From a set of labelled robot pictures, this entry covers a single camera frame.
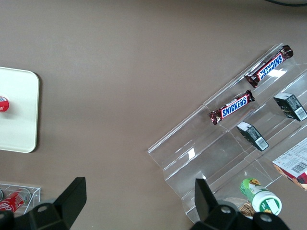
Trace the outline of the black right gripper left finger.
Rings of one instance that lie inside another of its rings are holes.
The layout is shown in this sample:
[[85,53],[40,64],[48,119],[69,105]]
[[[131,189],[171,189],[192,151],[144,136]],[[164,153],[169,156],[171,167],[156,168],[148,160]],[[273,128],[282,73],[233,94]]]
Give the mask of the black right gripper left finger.
[[87,201],[86,178],[77,177],[53,203],[42,203],[15,219],[17,230],[69,230]]

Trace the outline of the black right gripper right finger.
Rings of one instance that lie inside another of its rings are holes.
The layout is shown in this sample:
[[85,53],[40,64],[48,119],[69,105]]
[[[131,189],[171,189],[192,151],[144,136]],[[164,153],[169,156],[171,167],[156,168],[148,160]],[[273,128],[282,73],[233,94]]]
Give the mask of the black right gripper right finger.
[[230,205],[218,204],[204,179],[195,180],[195,206],[200,221],[193,230],[253,230],[253,221]]

